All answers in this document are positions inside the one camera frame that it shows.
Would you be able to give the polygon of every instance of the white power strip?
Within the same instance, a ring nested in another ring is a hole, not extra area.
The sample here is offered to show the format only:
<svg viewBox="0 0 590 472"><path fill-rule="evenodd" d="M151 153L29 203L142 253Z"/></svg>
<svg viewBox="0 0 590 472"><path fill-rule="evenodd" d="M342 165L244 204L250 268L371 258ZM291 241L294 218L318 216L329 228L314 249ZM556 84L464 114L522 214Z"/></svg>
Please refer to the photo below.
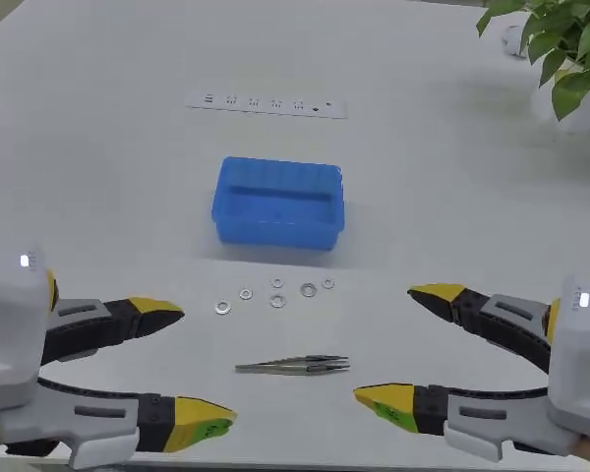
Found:
<svg viewBox="0 0 590 472"><path fill-rule="evenodd" d="M209 110L269 113L272 115L315 116L318 118L347 118L345 102L336 100L261 98L256 95L232 93L191 93L186 102L190 108Z"/></svg>

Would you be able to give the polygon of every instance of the tweezers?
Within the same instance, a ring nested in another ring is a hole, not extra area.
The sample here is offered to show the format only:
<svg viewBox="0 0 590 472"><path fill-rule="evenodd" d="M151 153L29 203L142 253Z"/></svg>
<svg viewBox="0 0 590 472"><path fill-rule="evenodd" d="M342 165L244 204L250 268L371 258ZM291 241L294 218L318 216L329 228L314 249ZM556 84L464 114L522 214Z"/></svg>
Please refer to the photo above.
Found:
<svg viewBox="0 0 590 472"><path fill-rule="evenodd" d="M258 364L241 364L236 366L236 372L282 376L318 376L345 371L349 367L348 358L344 356L312 355L289 357Z"/></svg>

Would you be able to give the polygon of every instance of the tabletop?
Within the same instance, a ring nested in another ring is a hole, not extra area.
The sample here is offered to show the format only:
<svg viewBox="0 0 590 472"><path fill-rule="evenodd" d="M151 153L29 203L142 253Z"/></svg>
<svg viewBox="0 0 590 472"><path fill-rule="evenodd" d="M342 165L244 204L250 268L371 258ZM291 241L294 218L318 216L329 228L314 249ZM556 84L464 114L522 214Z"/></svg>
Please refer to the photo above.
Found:
<svg viewBox="0 0 590 472"><path fill-rule="evenodd" d="M404 292L458 282L549 302L566 274L590 280L590 137L531 115L538 71L500 42L523 19L479 39L480 16L399 0L26 1L0 25L0 234L39 241L64 297L143 295L187 314L44 375L238 413L225 437L151 459L497 467L405 433L352 394L387 382L542 386L531 365ZM333 96L348 118L186 107L201 90ZM340 166L337 247L222 246L209 210L227 155ZM267 302L273 277L285 282L280 310ZM299 295L327 277L333 289ZM214 313L220 299L228 316ZM352 369L233 371L313 353L349 356ZM507 448L498 467L589 466Z"/></svg>

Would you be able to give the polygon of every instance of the blue container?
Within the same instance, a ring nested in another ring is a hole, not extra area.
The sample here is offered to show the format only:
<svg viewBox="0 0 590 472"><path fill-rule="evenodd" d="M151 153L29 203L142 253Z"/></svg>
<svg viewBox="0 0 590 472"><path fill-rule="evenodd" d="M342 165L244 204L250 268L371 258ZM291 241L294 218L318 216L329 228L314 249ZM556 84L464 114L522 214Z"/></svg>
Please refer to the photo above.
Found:
<svg viewBox="0 0 590 472"><path fill-rule="evenodd" d="M226 157L212 220L223 243L329 251L345 226L341 169Z"/></svg>

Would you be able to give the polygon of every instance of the power strip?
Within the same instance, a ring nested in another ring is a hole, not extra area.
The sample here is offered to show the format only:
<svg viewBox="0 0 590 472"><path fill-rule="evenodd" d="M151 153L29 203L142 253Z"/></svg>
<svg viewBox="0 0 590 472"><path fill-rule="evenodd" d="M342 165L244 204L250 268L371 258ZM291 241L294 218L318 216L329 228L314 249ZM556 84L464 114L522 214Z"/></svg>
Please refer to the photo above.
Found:
<svg viewBox="0 0 590 472"><path fill-rule="evenodd" d="M255 95L233 93L191 93L186 102L189 108L208 110L268 113L272 115L315 116L317 118L345 119L347 107L336 100L306 100L261 98Z"/></svg>

